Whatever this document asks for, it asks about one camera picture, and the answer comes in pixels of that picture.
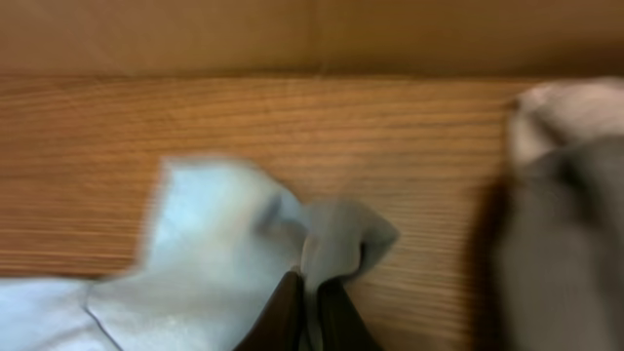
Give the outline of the light blue t-shirt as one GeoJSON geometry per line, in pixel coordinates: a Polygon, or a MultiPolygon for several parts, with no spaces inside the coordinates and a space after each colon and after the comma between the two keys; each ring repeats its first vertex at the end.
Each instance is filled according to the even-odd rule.
{"type": "Polygon", "coordinates": [[[369,271],[399,237],[366,205],[300,202],[258,167],[232,159],[173,159],[142,251],[105,280],[5,278],[5,350],[231,350],[287,274],[303,330],[321,350],[319,288],[369,271]]]}

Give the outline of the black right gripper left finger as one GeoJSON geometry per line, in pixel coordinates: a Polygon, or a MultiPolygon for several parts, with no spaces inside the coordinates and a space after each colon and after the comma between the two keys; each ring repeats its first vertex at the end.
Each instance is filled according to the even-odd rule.
{"type": "Polygon", "coordinates": [[[234,351],[297,351],[303,325],[303,281],[289,271],[234,351]]]}

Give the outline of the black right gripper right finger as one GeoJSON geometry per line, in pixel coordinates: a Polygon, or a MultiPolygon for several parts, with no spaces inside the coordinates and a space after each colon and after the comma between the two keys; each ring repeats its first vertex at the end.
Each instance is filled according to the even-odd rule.
{"type": "Polygon", "coordinates": [[[318,317],[324,351],[382,351],[367,329],[342,282],[333,279],[318,289],[318,317]]]}

